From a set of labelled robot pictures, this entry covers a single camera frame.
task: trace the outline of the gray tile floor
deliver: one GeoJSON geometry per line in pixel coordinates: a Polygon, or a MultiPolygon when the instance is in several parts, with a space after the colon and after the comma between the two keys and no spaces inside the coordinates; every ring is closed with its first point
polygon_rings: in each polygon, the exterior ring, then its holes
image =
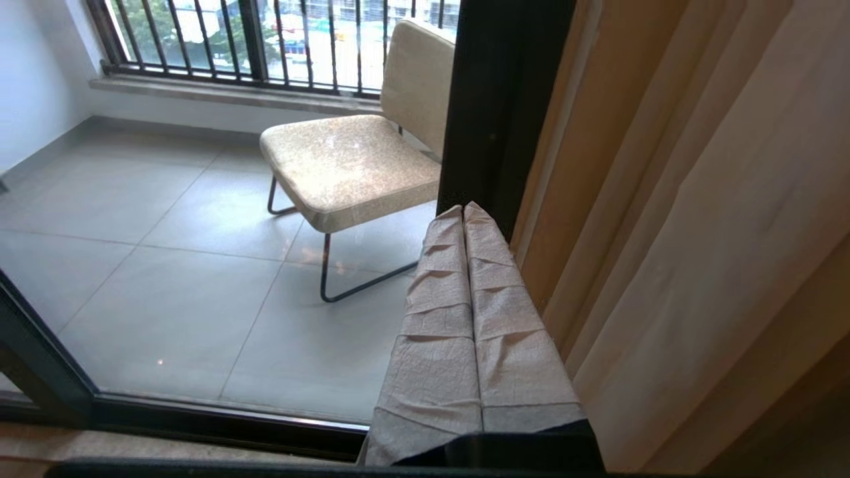
{"type": "MultiPolygon", "coordinates": [[[[96,131],[0,196],[0,267],[103,390],[367,423],[411,278],[321,302],[323,235],[270,181],[254,144],[96,131]]],[[[329,292],[417,257],[434,208],[334,235],[329,292]]]]}

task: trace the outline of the window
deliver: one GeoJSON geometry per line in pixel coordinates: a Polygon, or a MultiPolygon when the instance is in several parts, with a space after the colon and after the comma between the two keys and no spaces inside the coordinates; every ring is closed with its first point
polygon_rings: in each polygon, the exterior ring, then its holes
{"type": "Polygon", "coordinates": [[[92,0],[114,73],[377,98],[395,24],[460,0],[92,0]]]}

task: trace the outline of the folded fabric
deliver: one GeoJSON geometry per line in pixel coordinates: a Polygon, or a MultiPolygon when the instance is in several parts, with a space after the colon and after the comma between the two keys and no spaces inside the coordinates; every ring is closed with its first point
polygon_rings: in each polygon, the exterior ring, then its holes
{"type": "Polygon", "coordinates": [[[462,209],[433,220],[358,460],[389,465],[480,432],[462,209]]]}
{"type": "Polygon", "coordinates": [[[474,202],[437,216],[358,463],[586,418],[496,222],[474,202]]]}
{"type": "Polygon", "coordinates": [[[463,210],[485,432],[536,432],[587,418],[496,222],[463,210]]]}

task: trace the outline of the curtain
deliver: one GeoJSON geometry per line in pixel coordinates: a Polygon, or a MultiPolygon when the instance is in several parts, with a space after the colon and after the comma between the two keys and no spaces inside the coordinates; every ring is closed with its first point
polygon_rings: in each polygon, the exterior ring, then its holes
{"type": "Polygon", "coordinates": [[[512,250],[606,466],[825,460],[789,434],[850,396],[850,3],[587,0],[569,34],[512,250]]]}

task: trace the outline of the chair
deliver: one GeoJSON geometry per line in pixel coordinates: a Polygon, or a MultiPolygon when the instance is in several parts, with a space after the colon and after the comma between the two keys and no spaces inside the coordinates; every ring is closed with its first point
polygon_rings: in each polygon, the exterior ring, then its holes
{"type": "Polygon", "coordinates": [[[436,27],[402,20],[387,55],[384,116],[282,124],[260,135],[260,149],[272,169],[269,213],[299,212],[325,233],[320,284],[325,302],[344,299],[417,265],[404,265],[334,297],[326,294],[332,233],[437,198],[439,162],[407,143],[400,131],[406,129],[440,159],[454,49],[436,27]],[[398,132],[391,120],[398,123],[398,132]],[[293,207],[272,208],[278,182],[293,207]]]}

